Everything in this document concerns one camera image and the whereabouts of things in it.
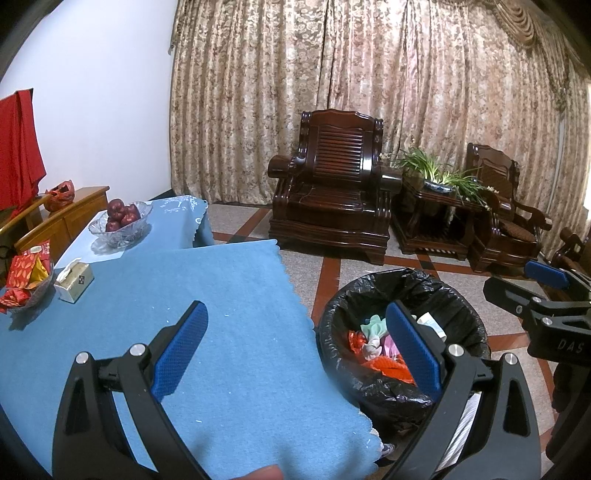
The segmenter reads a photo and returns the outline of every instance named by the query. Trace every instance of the white wall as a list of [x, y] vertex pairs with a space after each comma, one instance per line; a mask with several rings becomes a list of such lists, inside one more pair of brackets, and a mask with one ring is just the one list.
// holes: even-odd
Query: white wall
[[31, 33], [0, 98], [33, 87], [47, 176], [110, 185], [110, 199], [170, 188], [168, 54], [177, 0], [64, 0]]

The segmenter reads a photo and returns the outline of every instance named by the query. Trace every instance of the black garbage bag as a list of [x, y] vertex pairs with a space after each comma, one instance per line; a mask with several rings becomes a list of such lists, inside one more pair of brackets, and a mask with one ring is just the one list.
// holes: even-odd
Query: black garbage bag
[[417, 427], [433, 406], [419, 389], [363, 367], [349, 348], [349, 331], [359, 330], [372, 315], [384, 318], [386, 307], [401, 300], [418, 317], [429, 312], [447, 335], [474, 356], [490, 359], [486, 329], [472, 306], [455, 289], [417, 270], [373, 273], [341, 288], [327, 303], [316, 329], [319, 354], [327, 373], [343, 394], [359, 404], [382, 441]]

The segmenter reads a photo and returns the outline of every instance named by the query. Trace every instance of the finger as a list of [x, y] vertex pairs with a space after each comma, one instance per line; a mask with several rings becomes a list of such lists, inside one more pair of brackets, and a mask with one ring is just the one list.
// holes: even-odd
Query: finger
[[283, 473], [277, 465], [269, 465], [235, 480], [283, 480]]

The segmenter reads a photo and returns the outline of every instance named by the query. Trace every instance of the dark wooden armchair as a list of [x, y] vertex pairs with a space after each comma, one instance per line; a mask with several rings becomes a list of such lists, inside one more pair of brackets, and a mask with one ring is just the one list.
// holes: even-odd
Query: dark wooden armchair
[[[488, 145], [468, 144], [467, 168], [496, 192], [484, 191], [489, 211], [475, 221], [475, 239], [468, 252], [474, 271], [485, 270], [491, 263], [523, 267], [540, 252], [540, 230], [550, 230], [552, 221], [540, 210], [523, 205], [515, 198], [519, 185], [519, 165], [500, 150]], [[517, 210], [528, 212], [528, 219]]]
[[304, 112], [295, 157], [275, 155], [268, 175], [279, 179], [269, 236], [347, 247], [382, 265], [392, 192], [401, 178], [378, 165], [383, 121], [358, 112]]
[[591, 275], [591, 244], [587, 245], [590, 235], [591, 229], [587, 233], [585, 240], [581, 240], [570, 228], [564, 227], [560, 231], [560, 239], [564, 242], [564, 245], [552, 257], [551, 265], [556, 268], [575, 270], [585, 275]]

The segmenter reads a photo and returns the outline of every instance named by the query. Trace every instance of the light blue tablecloth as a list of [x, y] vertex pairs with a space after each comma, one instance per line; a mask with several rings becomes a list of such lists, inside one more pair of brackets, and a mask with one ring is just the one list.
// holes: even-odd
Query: light blue tablecloth
[[[208, 330], [163, 407], [213, 479], [271, 463], [290, 480], [358, 480], [375, 470], [379, 437], [326, 377], [275, 241], [124, 255], [92, 269], [76, 304], [49, 295], [23, 330], [0, 317], [0, 404], [43, 467], [51, 468], [76, 353], [122, 355], [201, 300]], [[152, 466], [121, 394], [116, 403], [136, 458]]]
[[56, 269], [64, 268], [75, 258], [95, 263], [146, 252], [191, 248], [193, 242], [196, 247], [214, 245], [205, 200], [183, 195], [149, 203], [152, 204], [152, 213], [148, 217], [150, 231], [139, 242], [115, 250], [84, 228], [58, 260]]

